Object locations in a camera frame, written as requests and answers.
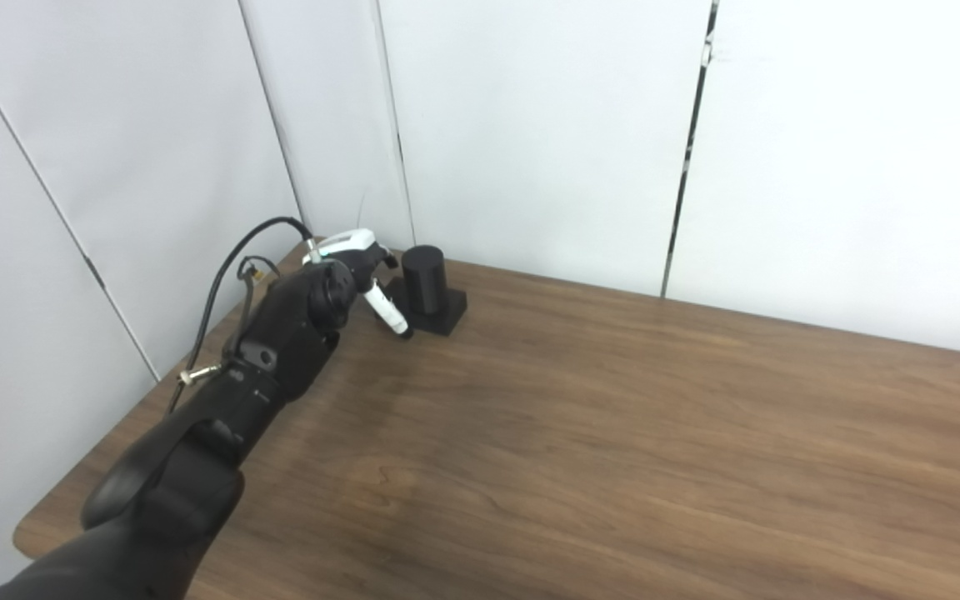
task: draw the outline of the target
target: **white wall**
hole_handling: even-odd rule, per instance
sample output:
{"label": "white wall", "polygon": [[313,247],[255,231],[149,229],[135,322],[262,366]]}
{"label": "white wall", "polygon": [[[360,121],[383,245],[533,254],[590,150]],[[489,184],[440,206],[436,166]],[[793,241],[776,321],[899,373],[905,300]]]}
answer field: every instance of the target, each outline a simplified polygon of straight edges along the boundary
{"label": "white wall", "polygon": [[150,385],[0,118],[0,583],[17,522]]}
{"label": "white wall", "polygon": [[667,295],[960,350],[960,2],[721,2]]}
{"label": "white wall", "polygon": [[376,0],[245,0],[306,219],[414,244]]}
{"label": "white wall", "polygon": [[708,0],[381,0],[417,242],[659,293]]}
{"label": "white wall", "polygon": [[[159,375],[233,244],[298,215],[233,0],[0,0],[0,105]],[[214,322],[243,296],[228,280]]]}

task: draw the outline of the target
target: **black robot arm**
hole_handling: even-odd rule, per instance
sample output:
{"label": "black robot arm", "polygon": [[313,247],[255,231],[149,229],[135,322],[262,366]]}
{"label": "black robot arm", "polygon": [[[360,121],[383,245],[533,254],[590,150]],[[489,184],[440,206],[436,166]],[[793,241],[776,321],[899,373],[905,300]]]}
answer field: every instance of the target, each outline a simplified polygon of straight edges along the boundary
{"label": "black robot arm", "polygon": [[179,600],[243,495],[240,464],[332,356],[358,295],[324,259],[274,281],[189,402],[123,453],[85,502],[84,533],[0,600]]}

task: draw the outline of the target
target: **black base block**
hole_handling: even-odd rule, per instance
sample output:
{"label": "black base block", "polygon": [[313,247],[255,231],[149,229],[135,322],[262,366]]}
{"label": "black base block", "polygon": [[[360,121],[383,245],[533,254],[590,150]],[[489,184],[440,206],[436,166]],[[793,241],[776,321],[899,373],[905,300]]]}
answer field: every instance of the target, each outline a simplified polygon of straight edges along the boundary
{"label": "black base block", "polygon": [[465,308],[468,307],[468,301],[465,299],[465,292],[458,289],[447,290],[447,306],[434,315],[419,315],[410,311],[410,302],[407,300],[407,285],[402,277],[395,277],[385,287],[385,292],[392,299],[402,315],[410,323],[410,327],[436,333],[438,335],[450,335],[458,320],[465,314]]}

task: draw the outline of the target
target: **wooden table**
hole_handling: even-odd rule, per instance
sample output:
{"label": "wooden table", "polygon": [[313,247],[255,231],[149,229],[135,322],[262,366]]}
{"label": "wooden table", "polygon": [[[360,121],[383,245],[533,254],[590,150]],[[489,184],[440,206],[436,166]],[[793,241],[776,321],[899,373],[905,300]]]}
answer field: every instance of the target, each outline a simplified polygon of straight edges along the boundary
{"label": "wooden table", "polygon": [[[448,273],[469,293],[450,338],[403,342],[355,307],[248,459],[191,598],[960,600],[960,353]],[[20,523],[20,550],[80,532],[171,386]]]}

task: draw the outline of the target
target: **black cylinder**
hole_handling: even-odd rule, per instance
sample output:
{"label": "black cylinder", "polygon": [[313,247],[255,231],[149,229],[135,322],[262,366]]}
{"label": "black cylinder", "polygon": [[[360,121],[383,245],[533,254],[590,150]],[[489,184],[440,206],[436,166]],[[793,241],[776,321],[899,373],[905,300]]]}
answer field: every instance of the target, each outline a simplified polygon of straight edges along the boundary
{"label": "black cylinder", "polygon": [[411,312],[434,315],[447,307],[447,269],[438,247],[415,246],[405,251],[402,275]]}

